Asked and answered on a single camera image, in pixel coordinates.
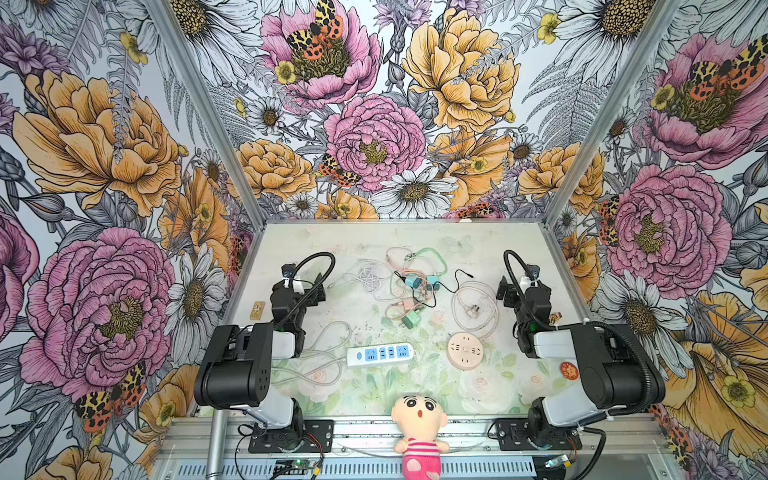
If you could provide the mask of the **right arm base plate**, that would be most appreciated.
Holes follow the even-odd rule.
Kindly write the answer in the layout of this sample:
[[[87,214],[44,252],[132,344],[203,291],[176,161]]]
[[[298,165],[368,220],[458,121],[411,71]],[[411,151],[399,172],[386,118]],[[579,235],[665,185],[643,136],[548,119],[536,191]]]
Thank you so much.
[[[498,442],[501,451],[579,451],[582,448],[576,429],[548,424],[536,427],[523,418],[494,420],[487,435]]]

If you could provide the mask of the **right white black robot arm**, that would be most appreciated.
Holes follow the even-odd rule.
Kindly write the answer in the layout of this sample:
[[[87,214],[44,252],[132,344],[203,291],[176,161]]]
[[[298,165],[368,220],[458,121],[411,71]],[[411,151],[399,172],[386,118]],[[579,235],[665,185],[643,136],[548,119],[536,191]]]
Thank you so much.
[[[530,359],[569,362],[578,376],[567,388],[534,399],[525,417],[493,420],[486,434],[503,451],[546,453],[536,469],[551,470],[558,479],[582,447],[582,435],[594,435],[595,450],[575,475],[585,479],[607,444],[599,423],[660,403],[666,395],[660,370],[626,325],[589,319],[553,325],[551,288],[517,252],[507,249],[502,259],[506,274],[497,298],[515,314],[512,333],[519,350]]]

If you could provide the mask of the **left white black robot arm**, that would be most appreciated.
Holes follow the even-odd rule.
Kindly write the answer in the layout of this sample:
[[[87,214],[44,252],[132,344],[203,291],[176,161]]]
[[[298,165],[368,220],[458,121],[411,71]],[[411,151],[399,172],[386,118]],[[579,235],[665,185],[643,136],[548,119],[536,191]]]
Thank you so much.
[[[283,280],[272,287],[270,321],[214,329],[194,382],[198,405],[251,418],[252,437],[268,447],[293,450],[305,441],[318,445],[298,401],[272,386],[272,364],[301,356],[307,309],[326,299],[324,282],[335,265],[335,255],[323,251],[285,264]]]

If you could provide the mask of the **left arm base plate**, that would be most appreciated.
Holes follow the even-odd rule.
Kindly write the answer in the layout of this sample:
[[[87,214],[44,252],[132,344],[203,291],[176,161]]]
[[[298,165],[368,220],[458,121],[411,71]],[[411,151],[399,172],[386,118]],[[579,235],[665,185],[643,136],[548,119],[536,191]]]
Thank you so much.
[[[332,450],[333,420],[305,420],[301,427],[297,423],[271,430],[257,429],[250,437],[247,450],[251,454],[327,454]]]

